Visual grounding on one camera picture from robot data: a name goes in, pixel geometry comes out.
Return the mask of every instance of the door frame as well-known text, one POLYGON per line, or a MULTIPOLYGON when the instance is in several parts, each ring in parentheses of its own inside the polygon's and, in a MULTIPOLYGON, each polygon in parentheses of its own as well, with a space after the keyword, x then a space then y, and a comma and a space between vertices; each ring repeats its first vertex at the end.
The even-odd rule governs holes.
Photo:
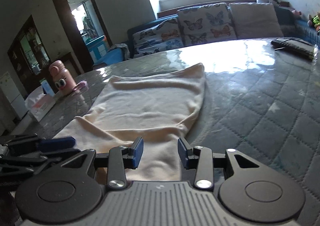
MULTIPOLYGON (((68 4, 68 0, 52 0, 53 4, 57 10, 59 19, 61 21, 62 27, 67 35, 67 38, 71 44, 73 52, 75 53, 79 63, 84 70, 84 72, 92 71, 93 60, 90 56, 89 50, 85 45, 80 32, 76 26, 76 22, 74 20, 73 15, 71 14, 71 10, 68 4)), ((112 46, 113 43, 109 37, 108 31, 105 27, 101 14, 99 12, 98 6, 95 0, 91 0, 97 18, 100 22, 101 28, 106 36, 107 42, 109 46, 112 46)))

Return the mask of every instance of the beige cloth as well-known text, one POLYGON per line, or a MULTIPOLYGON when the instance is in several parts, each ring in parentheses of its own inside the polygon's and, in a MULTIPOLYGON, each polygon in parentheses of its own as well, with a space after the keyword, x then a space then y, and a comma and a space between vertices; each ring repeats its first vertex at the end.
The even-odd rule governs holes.
POLYGON ((204 98, 202 64, 148 77, 112 76, 88 114, 77 116, 55 137, 73 136, 81 150, 108 152, 144 139, 139 167, 128 180, 180 179, 177 140, 198 117, 204 98))

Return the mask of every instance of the refrigerator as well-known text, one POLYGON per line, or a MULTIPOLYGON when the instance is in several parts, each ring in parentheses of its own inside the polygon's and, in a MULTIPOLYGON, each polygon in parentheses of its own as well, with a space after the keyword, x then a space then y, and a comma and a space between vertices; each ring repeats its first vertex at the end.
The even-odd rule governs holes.
POLYGON ((8 104, 11 106, 16 118, 21 120, 28 110, 20 91, 8 72, 0 77, 0 90, 8 101, 8 104))

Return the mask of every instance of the butterfly pillow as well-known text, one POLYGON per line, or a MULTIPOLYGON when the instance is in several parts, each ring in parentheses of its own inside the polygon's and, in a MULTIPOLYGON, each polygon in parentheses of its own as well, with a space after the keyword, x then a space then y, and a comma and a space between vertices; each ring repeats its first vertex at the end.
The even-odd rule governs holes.
POLYGON ((226 3, 178 10, 185 46, 236 39, 226 3))
POLYGON ((135 56, 182 48, 177 18, 167 19, 157 26, 133 34, 135 56))

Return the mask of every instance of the pillow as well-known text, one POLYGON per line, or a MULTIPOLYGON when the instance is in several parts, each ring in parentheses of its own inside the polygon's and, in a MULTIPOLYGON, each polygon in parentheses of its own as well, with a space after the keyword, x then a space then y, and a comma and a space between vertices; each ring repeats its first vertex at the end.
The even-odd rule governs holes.
POLYGON ((177 11, 185 46, 236 39, 226 3, 177 11))
POLYGON ((183 43, 177 18, 167 19, 159 25, 133 34, 134 58, 182 48, 183 43))
POLYGON ((283 37, 271 3, 230 3, 239 39, 283 37))

